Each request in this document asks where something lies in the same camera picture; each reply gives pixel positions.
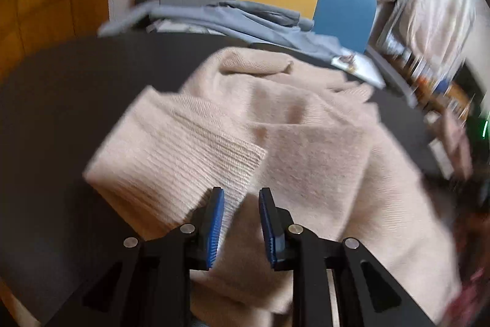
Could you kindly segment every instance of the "metal pin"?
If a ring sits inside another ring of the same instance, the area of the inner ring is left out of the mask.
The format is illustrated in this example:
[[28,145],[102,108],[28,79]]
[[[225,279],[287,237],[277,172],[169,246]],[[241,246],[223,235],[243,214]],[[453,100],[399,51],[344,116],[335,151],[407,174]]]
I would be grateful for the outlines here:
[[185,234],[191,234],[195,231],[195,227],[192,223],[186,223],[180,227],[180,231]]
[[350,249],[357,249],[357,248],[359,248],[359,241],[357,241],[356,239],[353,239],[353,238],[348,238],[345,241],[345,246],[347,248],[350,248]]
[[292,234],[301,234],[303,233],[303,226],[301,226],[300,224],[290,224],[288,226],[288,230]]
[[126,248],[134,248],[138,245],[138,239],[136,237],[128,237],[122,243]]

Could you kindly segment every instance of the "ribbed hem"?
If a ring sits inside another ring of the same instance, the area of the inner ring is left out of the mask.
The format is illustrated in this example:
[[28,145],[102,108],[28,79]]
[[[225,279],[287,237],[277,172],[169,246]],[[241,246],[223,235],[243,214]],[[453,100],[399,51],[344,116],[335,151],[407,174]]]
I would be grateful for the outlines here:
[[85,179],[146,209],[168,228],[187,221],[209,190],[221,186],[224,237],[266,151],[195,121],[165,99],[146,89],[94,156]]

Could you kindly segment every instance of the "black table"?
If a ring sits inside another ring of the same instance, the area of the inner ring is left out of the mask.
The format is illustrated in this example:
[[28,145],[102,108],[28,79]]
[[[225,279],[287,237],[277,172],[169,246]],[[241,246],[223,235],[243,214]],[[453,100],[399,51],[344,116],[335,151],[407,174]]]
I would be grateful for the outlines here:
[[[39,321],[135,236],[84,182],[92,154],[145,86],[175,92],[226,46],[247,44],[202,34],[88,37],[27,58],[0,87],[0,276]],[[380,90],[372,100],[415,163],[437,173],[421,112]]]

